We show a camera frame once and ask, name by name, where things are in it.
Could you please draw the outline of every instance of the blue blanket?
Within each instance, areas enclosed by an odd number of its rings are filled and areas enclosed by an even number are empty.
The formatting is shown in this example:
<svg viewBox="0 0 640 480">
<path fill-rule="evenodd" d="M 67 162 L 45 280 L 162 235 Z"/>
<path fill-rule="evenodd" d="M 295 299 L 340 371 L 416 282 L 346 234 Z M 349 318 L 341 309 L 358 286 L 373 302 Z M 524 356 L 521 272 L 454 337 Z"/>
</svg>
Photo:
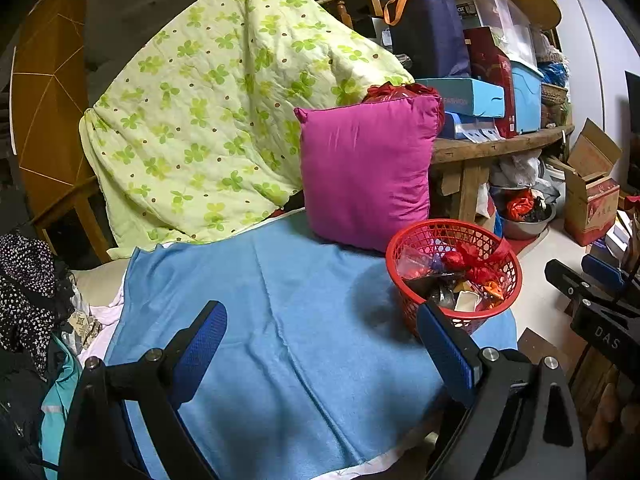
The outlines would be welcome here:
<svg viewBox="0 0 640 480">
<path fill-rule="evenodd" d="M 433 409 L 442 381 L 406 330 L 385 260 L 323 242 L 305 213 L 214 244 L 137 250 L 110 365 L 164 346 L 209 300 L 228 329 L 179 413 L 222 480 L 301 480 L 366 462 Z M 515 348 L 510 311 L 474 334 Z M 155 479 L 166 473 L 127 404 Z"/>
</svg>

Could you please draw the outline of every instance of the red gift box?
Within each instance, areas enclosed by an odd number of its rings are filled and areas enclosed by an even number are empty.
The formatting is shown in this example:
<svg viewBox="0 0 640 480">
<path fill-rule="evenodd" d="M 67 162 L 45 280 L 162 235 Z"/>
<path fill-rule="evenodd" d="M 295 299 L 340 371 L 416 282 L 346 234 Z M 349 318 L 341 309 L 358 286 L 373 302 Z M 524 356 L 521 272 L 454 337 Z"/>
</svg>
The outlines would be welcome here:
<svg viewBox="0 0 640 480">
<path fill-rule="evenodd" d="M 509 58 L 495 46 L 489 27 L 468 28 L 465 39 L 473 77 L 504 88 L 504 117 L 495 119 L 498 133 L 505 139 L 515 137 L 516 104 Z"/>
</svg>

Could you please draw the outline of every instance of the blue plastic storage box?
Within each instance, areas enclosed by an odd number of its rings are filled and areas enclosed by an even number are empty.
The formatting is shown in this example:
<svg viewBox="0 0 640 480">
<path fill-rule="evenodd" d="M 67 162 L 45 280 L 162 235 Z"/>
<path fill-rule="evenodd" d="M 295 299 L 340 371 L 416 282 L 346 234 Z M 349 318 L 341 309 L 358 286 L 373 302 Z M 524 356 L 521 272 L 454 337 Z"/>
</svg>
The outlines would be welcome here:
<svg viewBox="0 0 640 480">
<path fill-rule="evenodd" d="M 535 132 L 540 129 L 542 73 L 524 63 L 511 61 L 511 76 L 516 101 L 516 130 L 520 134 Z"/>
<path fill-rule="evenodd" d="M 444 99 L 444 109 L 475 117 L 504 117 L 504 88 L 470 77 L 416 79 L 433 86 Z"/>
</svg>

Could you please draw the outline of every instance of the black polka dot fabric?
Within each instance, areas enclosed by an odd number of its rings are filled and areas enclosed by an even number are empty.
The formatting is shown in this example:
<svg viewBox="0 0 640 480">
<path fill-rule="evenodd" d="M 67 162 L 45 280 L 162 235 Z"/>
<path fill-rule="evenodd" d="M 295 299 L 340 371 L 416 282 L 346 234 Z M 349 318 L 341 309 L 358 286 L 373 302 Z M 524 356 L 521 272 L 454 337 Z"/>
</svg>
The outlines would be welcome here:
<svg viewBox="0 0 640 480">
<path fill-rule="evenodd" d="M 54 293 L 53 258 L 46 243 L 18 232 L 1 236 L 0 346 L 12 352 L 27 350 L 40 373 L 47 367 L 56 317 L 33 299 L 53 298 Z"/>
</svg>

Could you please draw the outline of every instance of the red plastic basket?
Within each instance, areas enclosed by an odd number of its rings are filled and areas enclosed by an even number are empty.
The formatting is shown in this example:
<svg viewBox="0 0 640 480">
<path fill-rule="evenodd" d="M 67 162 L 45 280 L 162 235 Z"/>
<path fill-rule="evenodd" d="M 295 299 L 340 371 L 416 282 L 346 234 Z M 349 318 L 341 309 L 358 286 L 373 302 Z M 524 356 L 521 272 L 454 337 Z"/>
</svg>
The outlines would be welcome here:
<svg viewBox="0 0 640 480">
<path fill-rule="evenodd" d="M 386 270 L 400 292 L 404 323 L 415 336 L 418 335 L 415 328 L 415 315 L 418 305 L 424 303 L 425 300 L 406 286 L 398 275 L 396 264 L 402 248 L 411 246 L 425 254 L 442 256 L 461 241 L 477 246 L 482 259 L 487 259 L 501 242 L 496 235 L 475 224 L 459 220 L 432 219 L 418 222 L 396 233 L 386 248 Z M 513 250 L 509 249 L 502 261 L 489 264 L 489 266 L 496 270 L 501 269 L 505 274 L 501 283 L 504 301 L 500 305 L 477 312 L 442 309 L 445 316 L 449 317 L 455 326 L 464 328 L 469 334 L 473 333 L 490 317 L 497 316 L 507 310 L 516 300 L 522 288 L 522 270 Z"/>
</svg>

